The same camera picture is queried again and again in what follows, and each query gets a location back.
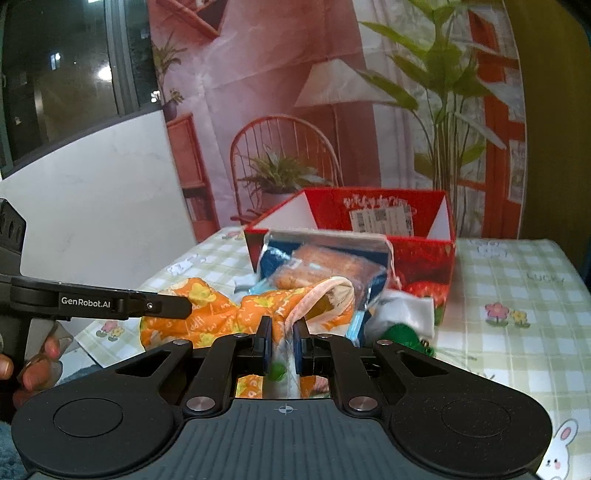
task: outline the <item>checkered tablecloth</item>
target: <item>checkered tablecloth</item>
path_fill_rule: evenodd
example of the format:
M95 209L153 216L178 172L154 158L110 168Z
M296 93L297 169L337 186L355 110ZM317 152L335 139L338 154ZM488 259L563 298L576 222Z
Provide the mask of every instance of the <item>checkered tablecloth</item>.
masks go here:
M159 291L200 277L230 295L233 279L248 273L241 231L223 229L140 289ZM76 337L98 363L143 352L139 319L104 325L94 322ZM558 434L549 454L562 463L556 469L548 457L543 480L591 478L591 296L555 243L458 240L452 289L433 344L439 359L521 390L546 408Z

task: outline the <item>crosshair marking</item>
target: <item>crosshair marking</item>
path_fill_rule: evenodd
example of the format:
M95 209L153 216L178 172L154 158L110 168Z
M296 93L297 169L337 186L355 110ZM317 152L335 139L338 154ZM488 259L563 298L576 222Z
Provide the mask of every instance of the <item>crosshair marking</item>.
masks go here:
M279 408L276 408L276 410L278 410L280 413L283 413L283 415L287 415L288 413L293 412L294 410L297 410L297 408L294 408L292 406L289 406L287 403L285 405L282 405Z

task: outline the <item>window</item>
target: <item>window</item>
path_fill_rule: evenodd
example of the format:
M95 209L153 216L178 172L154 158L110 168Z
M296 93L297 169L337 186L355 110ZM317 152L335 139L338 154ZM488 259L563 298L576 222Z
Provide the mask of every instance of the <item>window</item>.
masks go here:
M158 101L154 94L158 87L152 60L152 39L146 0L125 0L125 19L135 91L139 106L142 107Z
M158 106L145 0L13 0L0 43L2 176Z

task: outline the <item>potted plant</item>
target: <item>potted plant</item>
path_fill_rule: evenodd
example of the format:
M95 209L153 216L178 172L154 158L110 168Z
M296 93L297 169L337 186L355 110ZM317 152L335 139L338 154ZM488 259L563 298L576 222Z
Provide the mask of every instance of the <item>potted plant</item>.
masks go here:
M262 157L250 158L252 173L240 181L261 194L261 207L267 211L287 200L303 187L330 185L315 168L302 165L297 157L277 154L265 145Z
M504 150L506 145L486 125L470 114L479 99L495 95L504 101L502 85L486 84L478 78L479 50L452 37L453 24L471 4L502 8L501 0L408 0L432 29L432 38L410 38L388 25L361 22L364 27L403 47L388 57L417 86L409 92L378 72L358 70L370 85L391 97L387 105L407 110L417 121L426 140L426 151L415 152L415 171L430 179L433 188L445 190L452 202L459 235L466 224L466 195L459 192L462 168L480 160L490 142ZM460 202L463 202L459 218Z
M174 120L177 116L177 105L184 101L183 95L176 89L169 90L169 97L166 98L164 93L164 79L169 68L173 64L181 65L181 59L178 57L179 53L187 51L186 48L177 48L171 43L174 32L170 34L168 40L163 47L157 47L152 43L152 54L154 57L154 67L156 69L156 80L158 81L158 88L162 94L160 102L162 103L162 110L164 119L167 122Z

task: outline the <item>orange floral fabric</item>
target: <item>orange floral fabric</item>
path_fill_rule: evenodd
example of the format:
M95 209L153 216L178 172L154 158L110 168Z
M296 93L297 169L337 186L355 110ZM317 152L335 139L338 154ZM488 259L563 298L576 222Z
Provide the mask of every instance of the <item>orange floral fabric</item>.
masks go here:
M162 293L188 297L193 304L191 315L185 320L143 317L139 326L140 340L146 350L180 338L191 340L195 348L204 348L223 335L255 333L263 315L272 319L274 345L284 340L286 329L291 330L293 323L304 315L308 322L314 323L315 328L319 324L324 330L348 325L353 315L353 298L341 295L340 304L334 299L329 300L330 288L338 283L330 280L293 290L273 290L262 295L246 296L237 305L200 278L190 278ZM300 379L302 394L309 395L316 384L316 377ZM236 396L261 398L262 378L249 375L239 379Z

